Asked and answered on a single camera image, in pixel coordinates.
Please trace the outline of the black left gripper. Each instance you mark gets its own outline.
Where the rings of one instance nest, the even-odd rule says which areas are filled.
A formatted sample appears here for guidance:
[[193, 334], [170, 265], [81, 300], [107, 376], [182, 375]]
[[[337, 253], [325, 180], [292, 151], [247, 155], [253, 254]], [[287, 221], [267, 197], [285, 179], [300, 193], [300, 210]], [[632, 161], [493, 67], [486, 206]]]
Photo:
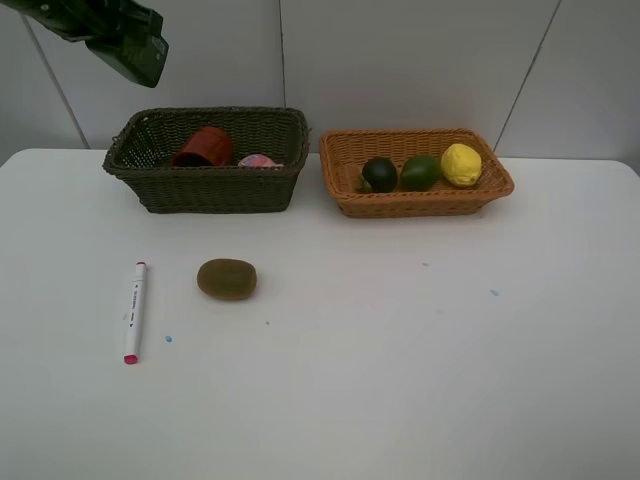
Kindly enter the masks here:
[[136, 45], [162, 38], [163, 17], [130, 0], [1, 0], [1, 4], [25, 15], [68, 42], [116, 46]]

